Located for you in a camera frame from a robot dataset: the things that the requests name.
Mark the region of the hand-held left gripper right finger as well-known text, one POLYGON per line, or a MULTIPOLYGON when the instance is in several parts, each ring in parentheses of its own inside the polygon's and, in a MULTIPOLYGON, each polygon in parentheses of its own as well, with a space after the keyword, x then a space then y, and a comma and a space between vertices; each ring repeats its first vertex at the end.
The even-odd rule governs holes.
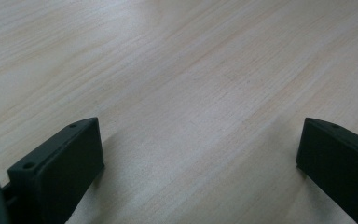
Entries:
POLYGON ((306 118, 296 164, 358 224, 358 134, 306 118))

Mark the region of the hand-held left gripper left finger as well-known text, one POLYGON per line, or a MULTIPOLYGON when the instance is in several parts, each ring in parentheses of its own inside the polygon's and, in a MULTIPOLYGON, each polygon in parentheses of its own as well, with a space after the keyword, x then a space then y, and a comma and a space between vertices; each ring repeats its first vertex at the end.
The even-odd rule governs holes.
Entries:
POLYGON ((7 170, 14 224, 64 224, 103 168, 99 121, 64 127, 7 170))

